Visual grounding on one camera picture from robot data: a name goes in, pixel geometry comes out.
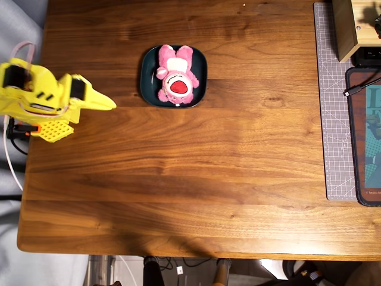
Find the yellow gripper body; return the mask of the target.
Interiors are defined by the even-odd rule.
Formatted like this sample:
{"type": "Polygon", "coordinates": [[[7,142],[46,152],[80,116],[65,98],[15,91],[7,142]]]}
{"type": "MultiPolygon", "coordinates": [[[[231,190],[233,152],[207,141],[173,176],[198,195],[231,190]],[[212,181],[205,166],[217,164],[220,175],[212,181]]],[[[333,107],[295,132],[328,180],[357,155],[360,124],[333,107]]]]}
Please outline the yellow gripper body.
{"type": "Polygon", "coordinates": [[[65,74],[58,83],[63,87],[64,116],[69,122],[78,124],[80,111],[87,104],[90,82],[79,74],[65,74]]]}

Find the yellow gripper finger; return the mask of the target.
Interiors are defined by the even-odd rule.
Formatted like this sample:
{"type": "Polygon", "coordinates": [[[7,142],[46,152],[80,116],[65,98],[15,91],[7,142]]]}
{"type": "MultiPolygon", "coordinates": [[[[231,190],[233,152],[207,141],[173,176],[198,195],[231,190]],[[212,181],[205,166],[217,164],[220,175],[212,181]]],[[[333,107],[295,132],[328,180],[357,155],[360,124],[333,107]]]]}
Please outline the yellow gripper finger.
{"type": "Polygon", "coordinates": [[[85,104],[98,103],[98,104],[113,104],[115,103],[111,98],[96,91],[92,86],[86,86],[85,104]]]}
{"type": "Polygon", "coordinates": [[[82,109],[87,110],[100,110],[100,111],[110,111],[112,109],[115,109],[115,103],[113,104],[98,104],[98,103],[90,103],[85,104],[82,109]]]}

